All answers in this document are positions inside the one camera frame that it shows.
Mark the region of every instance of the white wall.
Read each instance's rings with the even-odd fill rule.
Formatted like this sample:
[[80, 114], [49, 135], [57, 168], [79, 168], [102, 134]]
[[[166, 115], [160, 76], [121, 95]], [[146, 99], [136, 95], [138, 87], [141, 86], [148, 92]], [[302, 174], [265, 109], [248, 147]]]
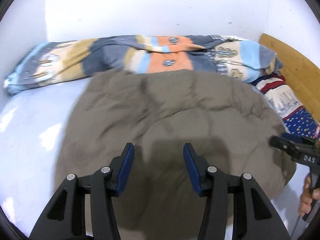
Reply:
[[320, 68], [320, 24], [304, 0], [270, 0], [265, 33], [287, 43]]
[[33, 46], [46, 41], [45, 0], [14, 0], [0, 22], [0, 112], [8, 101], [4, 77]]
[[304, 0], [46, 0], [49, 41], [125, 34], [268, 33], [320, 67], [320, 25]]

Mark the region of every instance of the comforter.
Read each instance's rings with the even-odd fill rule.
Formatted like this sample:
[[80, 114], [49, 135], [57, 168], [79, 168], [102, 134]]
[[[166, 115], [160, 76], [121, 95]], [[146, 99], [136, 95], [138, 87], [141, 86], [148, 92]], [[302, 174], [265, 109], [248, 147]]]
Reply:
[[[74, 108], [55, 185], [70, 173], [94, 173], [132, 142], [136, 157], [127, 187], [113, 199], [122, 239], [191, 239], [199, 232], [205, 198], [193, 192], [183, 144], [191, 142], [225, 173], [251, 173], [273, 198], [295, 172], [285, 153], [268, 146], [269, 137], [282, 132], [263, 96], [239, 80], [189, 70], [109, 70], [92, 78]], [[228, 217], [231, 223], [232, 205]], [[86, 223], [90, 231], [89, 212]]]

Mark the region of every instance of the light blue stripe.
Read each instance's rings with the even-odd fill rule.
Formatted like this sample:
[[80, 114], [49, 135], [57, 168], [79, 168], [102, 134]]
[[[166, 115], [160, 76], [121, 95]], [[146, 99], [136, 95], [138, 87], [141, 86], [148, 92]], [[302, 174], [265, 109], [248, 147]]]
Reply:
[[151, 46], [158, 47], [158, 38], [151, 37]]
[[163, 53], [169, 53], [169, 52], [171, 52], [171, 50], [169, 49], [168, 46], [163, 46], [163, 47], [162, 47], [162, 52], [163, 52]]
[[150, 53], [146, 52], [143, 55], [142, 60], [140, 61], [137, 73], [138, 74], [146, 73], [149, 65], [150, 65]]
[[33, 51], [31, 51], [29, 53], [29, 55], [27, 57], [25, 57], [25, 59], [16, 67], [16, 72], [18, 74], [21, 73], [21, 71], [23, 70], [24, 64], [31, 59], [31, 57], [35, 56], [44, 46], [48, 45], [49, 42], [41, 42], [38, 46], [36, 46]]
[[242, 64], [252, 69], [260, 69], [260, 45], [253, 41], [239, 41], [239, 43]]
[[248, 68], [248, 67], [247, 67], [247, 70], [248, 70], [248, 76], [244, 80], [244, 83], [253, 82], [259, 77], [260, 70], [256, 70], [256, 69], [252, 69], [252, 68]]

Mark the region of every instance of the blue patterned fabric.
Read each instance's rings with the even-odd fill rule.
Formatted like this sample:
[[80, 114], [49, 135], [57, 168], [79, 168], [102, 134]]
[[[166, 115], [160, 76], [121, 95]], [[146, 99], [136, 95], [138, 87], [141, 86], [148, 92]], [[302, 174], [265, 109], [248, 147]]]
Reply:
[[289, 132], [295, 135], [313, 137], [316, 131], [316, 123], [304, 107], [296, 110], [283, 121]]

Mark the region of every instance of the orange stripe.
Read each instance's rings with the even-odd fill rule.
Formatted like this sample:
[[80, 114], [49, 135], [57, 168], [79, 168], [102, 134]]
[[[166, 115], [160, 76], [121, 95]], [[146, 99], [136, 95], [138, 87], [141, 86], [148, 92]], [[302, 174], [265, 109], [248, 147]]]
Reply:
[[[175, 60], [175, 63], [171, 66], [164, 66], [163, 62], [165, 60]], [[191, 61], [185, 52], [181, 51], [171, 54], [153, 52], [151, 53], [150, 65], [147, 73], [174, 71], [180, 69], [193, 69]]]
[[203, 46], [196, 44], [177, 44], [177, 45], [169, 45], [169, 50], [171, 52], [179, 52], [179, 51], [192, 51], [198, 49], [204, 49]]

